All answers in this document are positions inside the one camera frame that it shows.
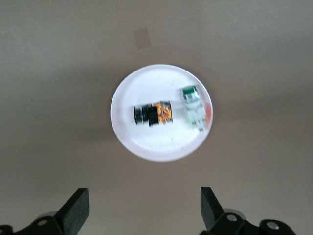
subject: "black clamp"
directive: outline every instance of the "black clamp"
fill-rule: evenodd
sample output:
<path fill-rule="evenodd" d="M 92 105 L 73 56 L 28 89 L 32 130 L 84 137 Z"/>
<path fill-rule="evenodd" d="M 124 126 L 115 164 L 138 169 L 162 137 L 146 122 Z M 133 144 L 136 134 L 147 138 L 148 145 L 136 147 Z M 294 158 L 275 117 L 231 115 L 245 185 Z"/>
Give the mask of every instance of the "black clamp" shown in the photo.
<path fill-rule="evenodd" d="M 207 231 L 200 235 L 295 235 L 278 220 L 262 220 L 257 227 L 236 213 L 225 213 L 210 187 L 201 188 L 201 215 Z"/>
<path fill-rule="evenodd" d="M 88 189 L 80 188 L 54 216 L 36 219 L 15 233 L 11 226 L 1 225 L 0 235 L 77 235 L 88 215 Z"/>

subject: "metal bolt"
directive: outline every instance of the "metal bolt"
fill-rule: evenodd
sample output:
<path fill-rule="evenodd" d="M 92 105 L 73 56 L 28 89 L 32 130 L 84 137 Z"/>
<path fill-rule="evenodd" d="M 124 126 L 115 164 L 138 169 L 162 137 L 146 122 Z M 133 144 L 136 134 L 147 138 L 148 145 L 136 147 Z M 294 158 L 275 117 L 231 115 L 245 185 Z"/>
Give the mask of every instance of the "metal bolt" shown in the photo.
<path fill-rule="evenodd" d="M 274 230 L 278 230 L 279 229 L 279 226 L 275 222 L 268 222 L 266 225 L 269 228 L 274 229 Z"/>
<path fill-rule="evenodd" d="M 45 225 L 48 221 L 46 219 L 43 219 L 41 221 L 38 222 L 38 226 L 42 226 L 42 225 Z"/>
<path fill-rule="evenodd" d="M 229 215 L 227 216 L 227 219 L 228 219 L 229 221 L 231 221 L 231 222 L 236 222 L 236 221 L 237 221 L 237 217 L 234 216 L 233 214 L 229 214 Z"/>

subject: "tape piece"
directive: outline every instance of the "tape piece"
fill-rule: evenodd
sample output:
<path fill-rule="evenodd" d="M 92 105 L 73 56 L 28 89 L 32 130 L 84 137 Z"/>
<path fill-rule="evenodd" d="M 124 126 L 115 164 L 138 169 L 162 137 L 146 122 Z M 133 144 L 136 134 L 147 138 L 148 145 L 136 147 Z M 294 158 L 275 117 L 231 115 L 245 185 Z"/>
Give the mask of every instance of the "tape piece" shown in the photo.
<path fill-rule="evenodd" d="M 147 28 L 134 31 L 136 46 L 139 49 L 151 47 L 149 33 Z"/>

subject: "white plate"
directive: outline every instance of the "white plate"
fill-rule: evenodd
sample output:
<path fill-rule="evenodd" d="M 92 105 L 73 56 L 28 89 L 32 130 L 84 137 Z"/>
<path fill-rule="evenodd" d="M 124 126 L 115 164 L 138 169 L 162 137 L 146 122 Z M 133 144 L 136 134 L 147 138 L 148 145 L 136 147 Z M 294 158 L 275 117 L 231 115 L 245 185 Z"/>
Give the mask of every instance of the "white plate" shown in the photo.
<path fill-rule="evenodd" d="M 208 115 L 203 132 L 189 123 L 182 88 L 196 86 Z M 134 106 L 170 101 L 173 123 L 136 125 Z M 210 132 L 213 109 L 204 85 L 190 72 L 172 65 L 150 65 L 128 75 L 116 89 L 111 103 L 113 130 L 135 155 L 156 162 L 174 161 L 194 152 Z"/>

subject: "plate rim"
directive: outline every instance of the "plate rim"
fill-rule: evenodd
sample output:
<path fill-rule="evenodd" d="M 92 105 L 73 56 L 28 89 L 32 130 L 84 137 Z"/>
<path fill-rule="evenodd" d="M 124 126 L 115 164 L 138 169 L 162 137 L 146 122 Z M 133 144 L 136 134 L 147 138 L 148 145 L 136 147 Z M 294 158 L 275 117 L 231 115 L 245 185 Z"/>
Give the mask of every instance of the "plate rim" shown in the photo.
<path fill-rule="evenodd" d="M 151 68 L 151 67 L 165 67 L 165 68 L 171 68 L 171 69 L 175 69 L 175 70 L 180 70 L 184 73 L 187 73 L 189 75 L 191 75 L 194 79 L 197 80 L 197 82 L 199 82 L 202 87 L 204 88 L 207 96 L 208 96 L 208 99 L 210 101 L 210 109 L 211 109 L 211 118 L 210 118 L 210 123 L 209 123 L 209 126 L 206 130 L 205 133 L 199 133 L 199 134 L 204 134 L 204 137 L 201 139 L 200 143 L 196 145 L 195 148 L 192 148 L 190 151 L 186 151 L 185 154 L 177 154 L 177 156 L 175 156 L 174 158 L 173 157 L 167 157 L 167 158 L 162 158 L 162 159 L 156 159 L 156 158 L 153 158 L 153 157 L 147 157 L 147 156 L 142 156 L 141 154 L 138 154 L 136 153 L 133 149 L 131 148 L 131 146 L 128 145 L 128 143 L 124 142 L 123 140 L 121 140 L 121 138 L 117 135 L 116 133 L 116 129 L 114 128 L 114 125 L 117 125 L 116 123 L 114 123 L 114 119 L 112 118 L 112 108 L 113 108 L 113 105 L 114 105 L 114 101 L 116 100 L 116 97 L 120 94 L 118 94 L 118 90 L 120 87 L 122 87 L 122 84 L 127 82 L 128 79 L 130 79 L 132 76 L 134 76 L 136 73 L 139 73 L 141 72 L 142 70 L 146 70 L 148 68 Z M 111 100 L 111 106 L 110 106 L 110 118 L 111 118 L 111 125 L 112 125 L 112 128 L 113 128 L 113 131 L 114 131 L 114 134 L 115 136 L 117 137 L 117 139 L 119 140 L 119 142 L 128 150 L 130 151 L 131 153 L 133 153 L 134 155 L 136 155 L 137 157 L 140 157 L 142 159 L 145 159 L 145 160 L 149 160 L 149 161 L 153 161 L 153 162 L 171 162 L 171 161 L 175 161 L 175 160 L 179 160 L 179 159 L 182 159 L 184 157 L 187 157 L 189 156 L 190 154 L 192 154 L 193 152 L 195 152 L 203 143 L 204 141 L 206 140 L 207 136 L 209 135 L 210 131 L 211 131 L 211 127 L 212 127 L 212 123 L 213 123 L 213 104 L 212 104 L 212 99 L 210 97 L 210 94 L 208 93 L 207 89 L 205 88 L 205 86 L 203 85 L 203 83 L 201 83 L 201 81 L 195 76 L 193 75 L 191 72 L 181 68 L 181 67 L 178 67 L 178 66 L 175 66 L 175 65 L 170 65 L 170 64 L 152 64 L 152 65 L 147 65 L 147 66 L 143 66 L 141 68 L 138 68 L 136 70 L 134 70 L 133 72 L 131 72 L 130 74 L 128 74 L 124 79 L 123 81 L 121 81 L 118 85 L 118 87 L 116 88 L 115 92 L 114 92 L 114 95 L 112 97 L 112 100 Z M 146 151 L 146 152 L 150 152 L 150 153 L 157 153 L 157 151 L 149 151 L 145 148 L 142 148 L 140 147 L 138 144 L 134 143 L 132 141 L 133 145 L 136 145 L 137 147 L 139 147 L 140 149 L 142 149 L 143 151 Z"/>

